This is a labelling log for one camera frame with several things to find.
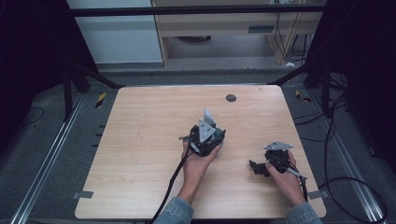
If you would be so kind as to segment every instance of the gray floor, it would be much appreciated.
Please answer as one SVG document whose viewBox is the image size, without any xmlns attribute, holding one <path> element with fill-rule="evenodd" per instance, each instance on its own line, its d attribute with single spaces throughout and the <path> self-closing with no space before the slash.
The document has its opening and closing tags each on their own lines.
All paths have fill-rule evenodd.
<svg viewBox="0 0 396 224">
<path fill-rule="evenodd" d="M 292 68 L 275 63 L 263 36 L 212 36 L 209 41 L 196 38 L 173 40 L 170 61 L 165 68 L 136 68 L 131 72 L 105 73 L 104 76 L 127 86 L 139 85 L 190 85 L 190 84 L 263 84 L 283 77 Z M 295 96 L 295 90 L 304 90 L 299 76 L 285 84 L 282 90 L 294 118 L 319 113 L 315 102 L 307 103 Z M 74 98 L 82 97 L 81 109 L 71 132 L 64 142 L 49 178 L 36 198 L 29 223 L 83 223 L 74 216 L 77 200 L 71 195 L 83 188 L 92 164 L 100 133 L 106 124 L 116 90 L 90 79 L 91 90 L 87 94 L 74 91 Z M 101 92 L 107 93 L 101 108 L 94 108 Z M 310 90 L 309 96 L 316 98 L 320 88 Z M 335 99 L 341 93 L 332 91 Z M 295 122 L 313 118 L 315 115 Z M 43 160 L 61 129 L 64 118 L 63 89 L 54 87 L 37 95 L 32 110 L 26 117 L 26 125 L 9 145 L 10 153 L 0 163 L 0 223 L 8 223 L 17 211 L 23 197 L 35 179 Z M 324 142 L 326 119 L 317 119 L 305 125 L 297 125 L 304 150 L 317 183 L 324 182 Z M 383 158 L 371 157 L 368 145 L 358 125 L 347 110 L 347 105 L 334 112 L 336 131 L 331 138 L 328 156 L 329 178 L 349 175 L 348 165 L 354 164 L 361 179 L 373 186 L 388 206 L 388 223 L 396 223 L 396 200 L 392 190 L 396 178 Z M 349 164 L 343 162 L 345 152 L 339 150 L 337 137 L 350 156 Z M 355 216 L 367 219 L 366 211 L 358 197 L 359 187 L 348 181 L 332 184 L 332 196 Z M 359 223 L 337 207 L 331 198 L 324 199 L 327 216 L 325 223 Z M 106 220 L 133 223 L 133 220 Z"/>
</svg>

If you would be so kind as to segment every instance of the sleeve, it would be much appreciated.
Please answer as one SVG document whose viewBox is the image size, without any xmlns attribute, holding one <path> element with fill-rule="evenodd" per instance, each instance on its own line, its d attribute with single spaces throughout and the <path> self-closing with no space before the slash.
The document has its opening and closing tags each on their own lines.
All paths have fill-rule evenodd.
<svg viewBox="0 0 396 224">
<path fill-rule="evenodd" d="M 286 215 L 288 224 L 318 224 L 322 223 L 309 203 L 301 203 L 292 207 Z"/>
<path fill-rule="evenodd" d="M 194 210 L 189 203 L 181 198 L 174 197 L 165 206 L 163 211 L 154 221 L 154 224 L 190 224 L 193 214 Z"/>
</svg>

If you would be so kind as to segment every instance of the hand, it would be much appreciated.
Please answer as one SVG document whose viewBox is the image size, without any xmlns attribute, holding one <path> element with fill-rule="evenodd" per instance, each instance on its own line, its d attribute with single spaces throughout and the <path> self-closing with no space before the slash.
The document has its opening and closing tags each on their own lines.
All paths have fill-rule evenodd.
<svg viewBox="0 0 396 224">
<path fill-rule="evenodd" d="M 189 153 L 189 157 L 183 166 L 184 182 L 177 197 L 184 199 L 187 203 L 192 204 L 198 188 L 201 185 L 202 180 L 206 174 L 207 167 L 209 164 L 218 156 L 221 145 L 215 147 L 208 156 L 200 157 L 195 155 L 189 149 L 187 149 L 188 143 L 183 142 L 183 153 L 181 158 L 184 158 L 186 153 Z"/>
<path fill-rule="evenodd" d="M 289 160 L 295 166 L 296 160 L 294 159 L 291 151 L 288 150 Z M 300 203 L 305 203 L 303 192 L 301 191 L 300 182 L 297 176 L 290 172 L 281 174 L 272 164 L 265 163 L 268 172 L 274 179 L 277 187 L 282 192 L 283 196 L 288 200 L 290 206 L 293 207 Z"/>
</svg>

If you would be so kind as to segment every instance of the wall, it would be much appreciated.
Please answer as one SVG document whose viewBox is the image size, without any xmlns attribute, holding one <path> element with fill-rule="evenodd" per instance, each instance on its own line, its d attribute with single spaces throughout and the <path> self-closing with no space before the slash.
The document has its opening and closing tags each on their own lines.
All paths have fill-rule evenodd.
<svg viewBox="0 0 396 224">
<path fill-rule="evenodd" d="M 151 7 L 149 0 L 67 0 L 70 8 Z M 161 63 L 153 16 L 76 18 L 98 65 Z"/>
</svg>

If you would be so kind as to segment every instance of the wooden table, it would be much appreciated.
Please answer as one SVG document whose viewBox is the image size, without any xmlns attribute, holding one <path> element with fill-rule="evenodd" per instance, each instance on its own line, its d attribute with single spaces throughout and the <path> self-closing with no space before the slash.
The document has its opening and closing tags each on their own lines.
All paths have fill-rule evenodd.
<svg viewBox="0 0 396 224">
<path fill-rule="evenodd" d="M 235 102 L 226 96 L 234 94 Z M 249 160 L 264 162 L 265 145 L 294 145 L 297 168 L 308 192 L 317 190 L 302 144 L 278 86 L 132 87 L 119 91 L 84 186 L 76 216 L 152 218 L 180 161 L 180 136 L 189 133 L 207 107 L 227 130 L 222 154 L 210 165 L 193 202 L 194 218 L 278 218 L 287 202 L 272 178 L 254 175 Z M 169 200 L 183 182 L 180 172 Z M 321 199 L 310 201 L 320 217 Z"/>
</svg>

